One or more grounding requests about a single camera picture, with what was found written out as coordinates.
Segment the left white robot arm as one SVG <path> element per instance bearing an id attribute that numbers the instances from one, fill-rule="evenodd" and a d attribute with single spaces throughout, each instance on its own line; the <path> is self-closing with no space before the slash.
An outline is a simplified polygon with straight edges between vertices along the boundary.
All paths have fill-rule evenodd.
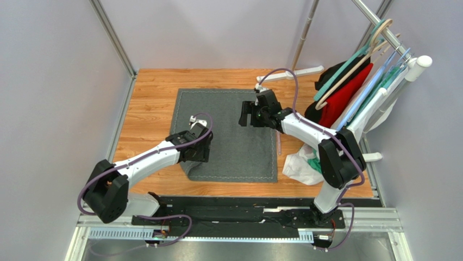
<path id="1" fill-rule="evenodd" d="M 121 216 L 153 216 L 160 207 L 154 196 L 136 196 L 130 189 L 146 177 L 180 162 L 209 160 L 213 133 L 201 123 L 168 136 L 159 145 L 135 157 L 111 163 L 99 161 L 80 191 L 77 207 L 103 223 Z"/>

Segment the knife with pink handle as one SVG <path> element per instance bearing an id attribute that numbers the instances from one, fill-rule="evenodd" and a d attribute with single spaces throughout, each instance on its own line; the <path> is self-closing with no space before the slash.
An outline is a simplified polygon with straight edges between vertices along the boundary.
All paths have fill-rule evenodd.
<path id="1" fill-rule="evenodd" d="M 278 155 L 282 155 L 282 147 L 281 147 L 281 133 L 276 131 L 276 139 L 277 139 L 277 152 Z"/>

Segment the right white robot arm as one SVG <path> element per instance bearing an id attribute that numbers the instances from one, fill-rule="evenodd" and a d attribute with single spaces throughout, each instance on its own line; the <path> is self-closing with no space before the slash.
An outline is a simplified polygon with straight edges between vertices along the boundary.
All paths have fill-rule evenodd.
<path id="1" fill-rule="evenodd" d="M 313 123 L 292 108 L 282 108 L 272 90 L 258 91 L 254 101 L 242 102 L 240 126 L 268 127 L 295 137 L 315 148 L 324 179 L 322 188 L 310 205 L 312 222 L 329 222 L 346 190 L 366 168 L 364 156 L 354 133 L 348 129 L 332 130 Z"/>

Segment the grey felt napkin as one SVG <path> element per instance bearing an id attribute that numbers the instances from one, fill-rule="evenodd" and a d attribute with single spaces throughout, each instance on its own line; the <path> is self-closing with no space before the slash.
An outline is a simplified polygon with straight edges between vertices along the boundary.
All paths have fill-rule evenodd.
<path id="1" fill-rule="evenodd" d="M 191 181 L 275 183 L 278 180 L 276 133 L 239 125 L 243 101 L 255 101 L 249 89 L 179 89 L 172 134 L 185 131 L 191 116 L 212 119 L 213 139 L 207 163 L 181 162 Z"/>

